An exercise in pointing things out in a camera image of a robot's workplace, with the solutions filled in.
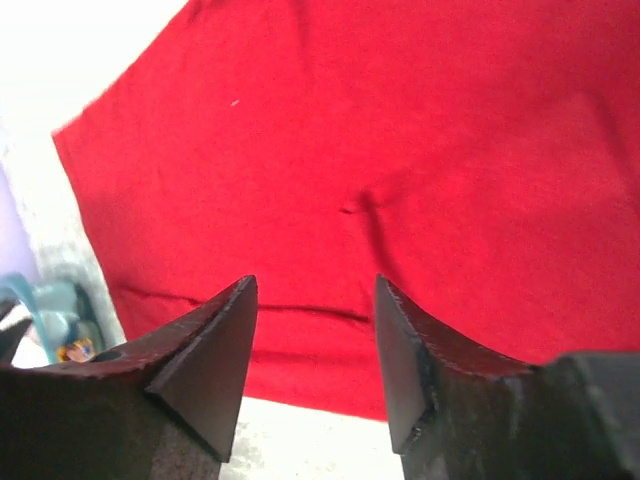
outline red cloth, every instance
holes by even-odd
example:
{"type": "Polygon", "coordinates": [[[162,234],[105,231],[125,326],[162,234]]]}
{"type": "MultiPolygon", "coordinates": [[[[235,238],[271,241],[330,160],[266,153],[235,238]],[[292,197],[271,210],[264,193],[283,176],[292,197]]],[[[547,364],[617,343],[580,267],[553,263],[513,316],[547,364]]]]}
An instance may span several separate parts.
{"type": "Polygon", "coordinates": [[[129,338],[242,275],[246,393],[382,418],[381,271],[506,354],[640,348],[636,0],[191,0],[54,135],[129,338]]]}

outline small sticker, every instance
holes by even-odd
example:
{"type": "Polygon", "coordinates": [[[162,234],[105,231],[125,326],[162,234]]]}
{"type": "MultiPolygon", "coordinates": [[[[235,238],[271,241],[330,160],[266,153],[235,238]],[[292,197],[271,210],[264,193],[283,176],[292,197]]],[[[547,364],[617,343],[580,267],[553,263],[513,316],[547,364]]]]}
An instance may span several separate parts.
{"type": "Polygon", "coordinates": [[[84,363],[96,356],[93,343],[88,338],[76,340],[70,345],[65,345],[58,349],[58,360],[61,362],[84,363]]]}

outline white floor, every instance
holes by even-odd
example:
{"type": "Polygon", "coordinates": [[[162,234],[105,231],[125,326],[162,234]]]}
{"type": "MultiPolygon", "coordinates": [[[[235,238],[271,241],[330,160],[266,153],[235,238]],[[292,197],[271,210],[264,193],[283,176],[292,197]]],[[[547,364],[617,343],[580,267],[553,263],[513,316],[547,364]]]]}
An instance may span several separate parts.
{"type": "MultiPolygon", "coordinates": [[[[40,252],[45,276],[85,275],[94,291],[106,292],[92,272],[69,267],[97,264],[83,243],[77,205],[50,134],[135,60],[183,3],[0,0],[0,117],[20,152],[10,163],[11,181],[22,192],[26,227],[38,237],[32,241],[49,252],[52,245],[73,244],[60,258],[40,252]]],[[[109,301],[103,303],[100,309],[109,310],[109,301]]],[[[114,327],[112,343],[121,335],[114,327]]],[[[234,457],[221,478],[393,480],[402,473],[384,423],[246,398],[234,457]]]]}

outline teal plastic object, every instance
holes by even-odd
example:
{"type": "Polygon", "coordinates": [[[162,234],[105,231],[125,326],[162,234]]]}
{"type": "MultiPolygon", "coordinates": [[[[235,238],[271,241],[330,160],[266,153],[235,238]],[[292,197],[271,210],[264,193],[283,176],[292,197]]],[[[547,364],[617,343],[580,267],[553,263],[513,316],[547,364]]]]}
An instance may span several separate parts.
{"type": "MultiPolygon", "coordinates": [[[[0,301],[2,300],[17,300],[19,302],[22,302],[24,306],[27,307],[27,310],[29,310],[31,316],[33,317],[33,325],[36,329],[38,337],[40,337],[40,344],[47,354],[49,363],[57,363],[57,347],[54,348],[51,341],[49,340],[47,331],[48,329],[45,328],[42,317],[40,317],[36,299],[34,298],[33,292],[31,291],[31,285],[29,284],[29,282],[27,282],[22,274],[11,273],[9,275],[5,275],[2,280],[0,280],[0,301]]],[[[51,329],[55,332],[55,330],[65,328],[65,326],[62,324],[58,325],[57,327],[58,328],[56,328],[56,325],[52,325],[51,329]]]]}
{"type": "Polygon", "coordinates": [[[12,273],[0,279],[2,300],[17,300],[29,310],[50,364],[59,361],[58,348],[78,339],[89,338],[96,353],[105,348],[86,292],[71,282],[32,287],[22,274],[12,273]]]}

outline red fabric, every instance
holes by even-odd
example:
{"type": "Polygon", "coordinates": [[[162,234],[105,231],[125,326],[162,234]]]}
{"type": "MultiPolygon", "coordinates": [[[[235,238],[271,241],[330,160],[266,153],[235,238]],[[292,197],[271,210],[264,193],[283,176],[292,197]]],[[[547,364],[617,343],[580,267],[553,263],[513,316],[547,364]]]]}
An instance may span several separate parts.
{"type": "Polygon", "coordinates": [[[191,0],[55,134],[129,338],[254,273],[246,393],[384,416],[381,271],[506,354],[640,348],[640,4],[191,0]]]}

